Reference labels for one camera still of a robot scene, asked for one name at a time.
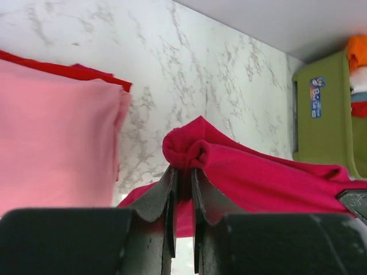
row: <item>green plastic bin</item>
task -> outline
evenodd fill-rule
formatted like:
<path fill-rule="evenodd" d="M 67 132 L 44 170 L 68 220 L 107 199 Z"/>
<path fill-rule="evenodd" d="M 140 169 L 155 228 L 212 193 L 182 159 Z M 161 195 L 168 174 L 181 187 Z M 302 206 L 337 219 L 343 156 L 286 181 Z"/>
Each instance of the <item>green plastic bin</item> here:
<path fill-rule="evenodd" d="M 311 80 L 323 77 L 321 113 L 312 108 Z M 306 65 L 292 78 L 297 98 L 298 150 L 294 160 L 340 164 L 356 179 L 367 178 L 367 118 L 351 116 L 346 52 Z"/>

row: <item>marble table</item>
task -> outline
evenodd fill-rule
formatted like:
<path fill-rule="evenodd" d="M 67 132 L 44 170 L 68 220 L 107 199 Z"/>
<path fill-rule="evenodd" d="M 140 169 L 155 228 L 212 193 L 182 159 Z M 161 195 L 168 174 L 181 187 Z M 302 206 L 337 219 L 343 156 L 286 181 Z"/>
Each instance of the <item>marble table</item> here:
<path fill-rule="evenodd" d="M 163 137 L 199 115 L 260 152 L 292 158 L 291 76 L 302 65 L 171 0 L 2 0 L 0 48 L 133 82 L 114 205 L 162 175 Z M 172 274 L 193 274 L 192 239 Z"/>

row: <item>blue label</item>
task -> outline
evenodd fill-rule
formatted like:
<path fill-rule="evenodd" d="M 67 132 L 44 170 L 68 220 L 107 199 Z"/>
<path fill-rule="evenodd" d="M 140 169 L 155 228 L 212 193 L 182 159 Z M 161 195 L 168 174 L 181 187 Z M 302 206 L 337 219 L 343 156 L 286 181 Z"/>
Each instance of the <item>blue label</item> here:
<path fill-rule="evenodd" d="M 325 87 L 324 77 L 316 77 L 310 80 L 311 117 L 321 117 L 321 88 Z"/>

